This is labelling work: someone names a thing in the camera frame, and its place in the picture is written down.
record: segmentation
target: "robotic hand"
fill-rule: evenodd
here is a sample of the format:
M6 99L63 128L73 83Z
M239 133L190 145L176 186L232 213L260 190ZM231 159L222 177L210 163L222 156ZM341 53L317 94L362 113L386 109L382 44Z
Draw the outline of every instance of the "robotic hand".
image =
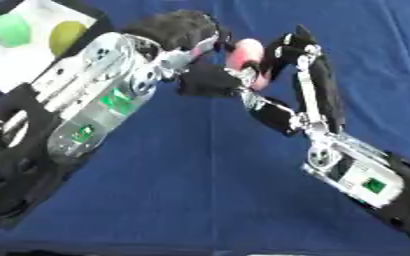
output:
M0 228L13 227L86 163L155 92L229 35L197 11L106 33L0 98Z
M288 65L297 69L298 110L252 89L260 76L275 79ZM263 124L286 136L303 132L311 142L302 167L307 173L410 236L410 161L344 132L344 114L331 67L309 31L298 26L296 33L268 45L260 62L248 61L240 67L191 68L182 75L182 91L187 95L204 91L212 96L240 95L247 111ZM211 76L222 82L197 82L197 77Z

